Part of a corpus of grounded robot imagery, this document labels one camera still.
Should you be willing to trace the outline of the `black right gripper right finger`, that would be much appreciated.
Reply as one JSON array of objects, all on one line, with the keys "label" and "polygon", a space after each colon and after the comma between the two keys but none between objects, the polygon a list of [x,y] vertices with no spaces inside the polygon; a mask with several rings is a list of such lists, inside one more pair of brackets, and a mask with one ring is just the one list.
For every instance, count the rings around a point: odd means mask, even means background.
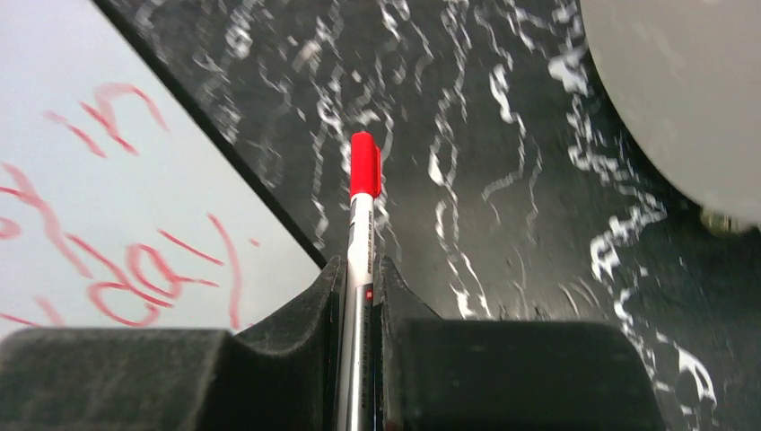
[{"label": "black right gripper right finger", "polygon": [[376,260],[378,430],[663,430],[631,342],[589,321],[447,320]]}]

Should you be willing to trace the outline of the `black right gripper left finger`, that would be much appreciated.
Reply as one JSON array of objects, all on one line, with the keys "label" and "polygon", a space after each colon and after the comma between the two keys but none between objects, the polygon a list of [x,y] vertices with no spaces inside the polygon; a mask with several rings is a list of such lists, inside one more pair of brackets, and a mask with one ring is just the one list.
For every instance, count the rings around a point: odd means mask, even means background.
[{"label": "black right gripper left finger", "polygon": [[4,430],[329,430],[338,295],[332,258],[243,330],[52,329],[1,345]]}]

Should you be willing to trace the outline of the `white marker pen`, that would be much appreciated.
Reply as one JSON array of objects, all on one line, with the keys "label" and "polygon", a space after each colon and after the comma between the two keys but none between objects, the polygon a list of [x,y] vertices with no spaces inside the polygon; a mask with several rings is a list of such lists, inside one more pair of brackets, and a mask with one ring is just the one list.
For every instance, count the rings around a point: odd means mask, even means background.
[{"label": "white marker pen", "polygon": [[367,193],[351,198],[346,290],[338,369],[337,430],[369,430],[372,424],[371,313],[374,203]]}]

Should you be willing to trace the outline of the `red marker cap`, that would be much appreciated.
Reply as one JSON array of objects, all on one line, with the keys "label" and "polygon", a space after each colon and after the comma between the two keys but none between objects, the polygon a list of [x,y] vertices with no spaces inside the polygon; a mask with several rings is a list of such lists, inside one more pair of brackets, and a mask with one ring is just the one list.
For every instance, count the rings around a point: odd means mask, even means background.
[{"label": "red marker cap", "polygon": [[381,194],[381,150],[368,132],[351,136],[349,197],[368,194],[376,198]]}]

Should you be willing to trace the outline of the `small white whiteboard black frame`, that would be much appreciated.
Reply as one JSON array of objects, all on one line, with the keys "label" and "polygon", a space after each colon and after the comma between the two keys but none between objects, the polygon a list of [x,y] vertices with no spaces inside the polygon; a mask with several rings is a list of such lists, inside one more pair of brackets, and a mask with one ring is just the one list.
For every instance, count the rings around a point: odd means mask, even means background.
[{"label": "small white whiteboard black frame", "polygon": [[1,331],[243,330],[319,266],[91,1],[1,4]]}]

